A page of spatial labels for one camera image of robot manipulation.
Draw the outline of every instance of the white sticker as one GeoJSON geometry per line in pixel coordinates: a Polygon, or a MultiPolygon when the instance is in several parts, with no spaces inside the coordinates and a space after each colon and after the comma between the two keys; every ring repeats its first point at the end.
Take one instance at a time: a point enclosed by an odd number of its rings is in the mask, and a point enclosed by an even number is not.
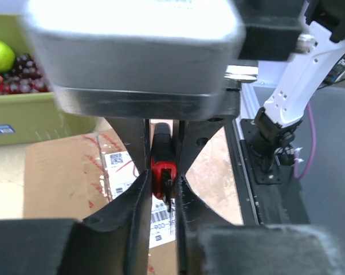
{"type": "MultiPolygon", "coordinates": [[[[138,171],[128,152],[105,155],[112,198],[125,192],[138,177],[138,171]]],[[[175,240],[175,202],[172,200],[172,211],[167,212],[163,201],[152,196],[150,248],[175,240]]]]}

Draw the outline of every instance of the green plastic bin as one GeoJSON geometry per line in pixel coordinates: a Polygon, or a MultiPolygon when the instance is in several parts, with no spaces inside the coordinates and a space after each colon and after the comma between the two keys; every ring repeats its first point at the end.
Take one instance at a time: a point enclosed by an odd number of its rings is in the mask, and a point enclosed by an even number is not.
{"type": "MultiPolygon", "coordinates": [[[[29,50],[15,15],[0,14],[0,40],[16,55],[29,50]]],[[[91,132],[96,117],[57,109],[53,93],[0,96],[0,145],[42,142],[91,132]]]]}

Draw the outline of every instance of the cardboard box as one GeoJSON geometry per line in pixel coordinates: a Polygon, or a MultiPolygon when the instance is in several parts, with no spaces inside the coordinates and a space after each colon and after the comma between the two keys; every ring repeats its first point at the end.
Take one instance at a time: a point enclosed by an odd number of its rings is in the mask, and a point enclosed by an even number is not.
{"type": "MultiPolygon", "coordinates": [[[[112,199],[115,187],[104,155],[125,150],[112,129],[28,146],[23,217],[82,220],[98,211],[112,199]]],[[[223,130],[208,142],[187,178],[219,215],[241,224],[223,130]]],[[[150,249],[148,274],[175,275],[176,262],[175,242],[156,246],[150,249]]]]}

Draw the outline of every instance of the blue label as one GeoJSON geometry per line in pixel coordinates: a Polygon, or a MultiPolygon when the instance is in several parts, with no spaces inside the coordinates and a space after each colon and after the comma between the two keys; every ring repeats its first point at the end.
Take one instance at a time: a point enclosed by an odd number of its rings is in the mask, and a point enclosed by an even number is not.
{"type": "Polygon", "coordinates": [[[9,124],[1,124],[0,125],[0,135],[4,133],[14,133],[14,129],[9,124]]]}

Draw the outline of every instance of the grape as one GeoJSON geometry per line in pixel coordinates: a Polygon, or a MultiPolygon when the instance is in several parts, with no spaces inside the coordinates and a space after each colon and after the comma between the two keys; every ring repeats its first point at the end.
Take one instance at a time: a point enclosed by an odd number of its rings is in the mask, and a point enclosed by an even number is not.
{"type": "Polygon", "coordinates": [[[21,65],[22,64],[22,59],[21,59],[21,57],[16,57],[16,59],[14,60],[14,63],[13,63],[13,67],[17,67],[17,66],[19,66],[19,65],[21,65]]]}
{"type": "Polygon", "coordinates": [[[9,94],[10,94],[10,95],[17,95],[17,94],[19,94],[19,93],[21,93],[21,92],[19,91],[19,85],[16,84],[16,83],[11,84],[11,85],[10,85],[10,92],[9,92],[9,94]]]}
{"type": "Polygon", "coordinates": [[[11,77],[11,73],[10,72],[4,73],[2,74],[2,77],[3,79],[9,79],[11,77]]]}
{"type": "Polygon", "coordinates": [[[36,68],[29,68],[29,75],[31,79],[37,79],[41,77],[39,71],[36,68]]]}
{"type": "Polygon", "coordinates": [[[24,68],[22,70],[22,78],[30,78],[30,69],[29,68],[24,68]]]}
{"type": "Polygon", "coordinates": [[[0,91],[2,95],[9,95],[11,93],[10,84],[0,84],[0,91]]]}
{"type": "Polygon", "coordinates": [[[19,59],[21,60],[21,64],[26,64],[28,61],[32,61],[31,55],[28,53],[24,53],[19,56],[19,59]]]}
{"type": "Polygon", "coordinates": [[[34,88],[41,93],[48,92],[48,87],[46,87],[45,83],[42,81],[36,81],[34,88]]]}
{"type": "Polygon", "coordinates": [[[30,90],[29,93],[39,93],[39,91],[33,88],[33,89],[30,90]]]}
{"type": "Polygon", "coordinates": [[[30,83],[29,83],[29,86],[31,87],[31,88],[34,88],[35,87],[35,84],[36,84],[36,81],[34,81],[34,80],[30,80],[30,83]]]}
{"type": "Polygon", "coordinates": [[[25,66],[26,66],[27,68],[36,68],[35,62],[34,62],[34,61],[31,61],[31,60],[28,61],[28,62],[26,62],[25,66]]]}
{"type": "Polygon", "coordinates": [[[13,76],[9,79],[12,82],[19,82],[21,80],[20,76],[13,76]]]}
{"type": "Polygon", "coordinates": [[[23,84],[23,85],[30,85],[31,84],[31,79],[28,79],[28,78],[23,78],[19,81],[20,84],[23,84]]]}
{"type": "Polygon", "coordinates": [[[21,93],[29,93],[31,91],[31,87],[26,84],[21,84],[18,89],[21,93]]]}
{"type": "Polygon", "coordinates": [[[15,68],[12,68],[12,70],[10,71],[10,74],[11,74],[12,76],[17,75],[17,70],[16,70],[15,68]]]}

